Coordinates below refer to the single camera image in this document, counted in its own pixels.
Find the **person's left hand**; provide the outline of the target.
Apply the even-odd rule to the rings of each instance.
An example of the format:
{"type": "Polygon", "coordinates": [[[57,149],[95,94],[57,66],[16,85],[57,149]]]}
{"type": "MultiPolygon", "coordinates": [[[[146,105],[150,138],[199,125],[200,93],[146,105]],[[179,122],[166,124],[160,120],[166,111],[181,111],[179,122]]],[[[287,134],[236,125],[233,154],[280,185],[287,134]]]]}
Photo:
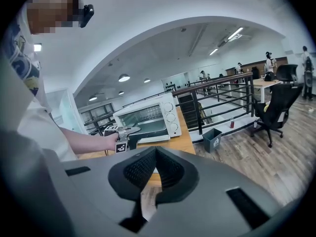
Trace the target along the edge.
{"type": "Polygon", "coordinates": [[[115,145],[116,145],[116,142],[118,141],[118,139],[119,139],[119,134],[116,132],[111,134],[111,135],[105,136],[106,150],[114,151],[115,145]]]}

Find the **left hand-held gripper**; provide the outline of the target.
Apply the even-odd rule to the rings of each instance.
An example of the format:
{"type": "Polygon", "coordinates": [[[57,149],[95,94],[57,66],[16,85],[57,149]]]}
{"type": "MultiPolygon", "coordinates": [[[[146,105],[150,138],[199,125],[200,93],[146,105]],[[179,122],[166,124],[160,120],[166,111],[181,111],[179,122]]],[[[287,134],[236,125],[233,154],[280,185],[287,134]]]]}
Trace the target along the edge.
{"type": "Polygon", "coordinates": [[[119,139],[116,142],[115,150],[114,150],[114,152],[117,154],[117,153],[126,152],[128,150],[129,135],[136,133],[140,130],[141,130],[140,127],[120,127],[118,125],[109,125],[105,127],[103,135],[108,136],[115,132],[118,133],[119,139]]]}

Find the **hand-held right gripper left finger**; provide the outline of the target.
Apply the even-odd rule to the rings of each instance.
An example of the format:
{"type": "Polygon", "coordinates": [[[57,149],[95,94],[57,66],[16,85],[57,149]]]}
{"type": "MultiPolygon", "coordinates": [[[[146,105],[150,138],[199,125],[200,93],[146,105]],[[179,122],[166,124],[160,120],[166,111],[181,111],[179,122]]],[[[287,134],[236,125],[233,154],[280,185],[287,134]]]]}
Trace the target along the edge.
{"type": "Polygon", "coordinates": [[[154,222],[146,222],[141,210],[141,192],[155,165],[154,147],[63,163],[68,178],[63,190],[74,200],[74,236],[156,236],[154,222]]]}

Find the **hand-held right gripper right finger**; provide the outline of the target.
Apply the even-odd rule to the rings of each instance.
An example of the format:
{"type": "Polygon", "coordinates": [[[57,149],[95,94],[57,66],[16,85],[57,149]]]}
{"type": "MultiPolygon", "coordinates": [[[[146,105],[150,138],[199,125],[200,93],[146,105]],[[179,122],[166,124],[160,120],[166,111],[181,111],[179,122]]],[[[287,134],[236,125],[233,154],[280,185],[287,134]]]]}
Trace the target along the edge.
{"type": "Polygon", "coordinates": [[[157,147],[156,167],[162,192],[148,237],[262,236],[281,210],[264,188],[209,158],[157,147]]]}

